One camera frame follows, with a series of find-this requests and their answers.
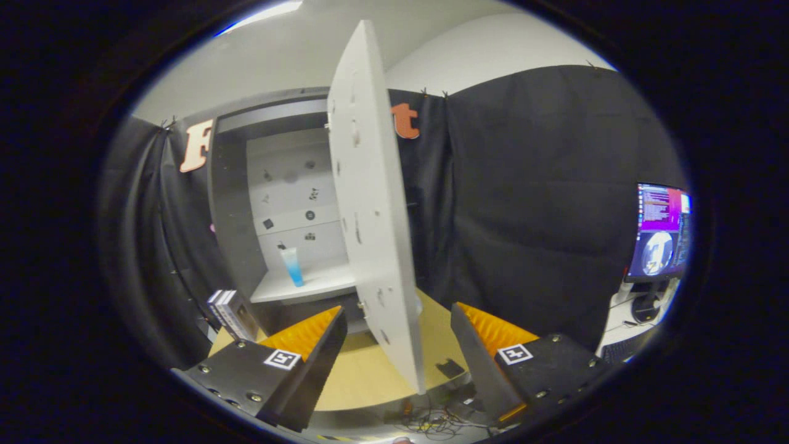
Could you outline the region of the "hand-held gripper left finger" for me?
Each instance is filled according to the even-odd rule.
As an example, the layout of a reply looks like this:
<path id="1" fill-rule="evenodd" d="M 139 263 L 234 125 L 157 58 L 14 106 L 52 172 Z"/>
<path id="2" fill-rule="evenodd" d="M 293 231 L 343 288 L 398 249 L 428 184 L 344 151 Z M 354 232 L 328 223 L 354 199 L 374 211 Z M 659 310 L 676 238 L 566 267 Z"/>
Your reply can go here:
<path id="1" fill-rule="evenodd" d="M 302 432 L 323 393 L 348 331 L 335 306 L 259 340 L 235 340 L 172 374 L 242 422 Z"/>

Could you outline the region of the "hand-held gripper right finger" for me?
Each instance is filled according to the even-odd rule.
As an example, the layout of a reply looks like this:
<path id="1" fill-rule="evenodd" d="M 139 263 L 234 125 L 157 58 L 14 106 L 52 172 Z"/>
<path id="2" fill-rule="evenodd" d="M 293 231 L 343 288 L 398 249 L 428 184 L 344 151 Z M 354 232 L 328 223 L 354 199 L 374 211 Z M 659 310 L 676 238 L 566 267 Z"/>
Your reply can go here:
<path id="1" fill-rule="evenodd" d="M 451 329 L 476 396 L 495 424 L 540 424 L 579 405 L 616 367 L 569 335 L 539 337 L 464 303 L 451 307 Z"/>

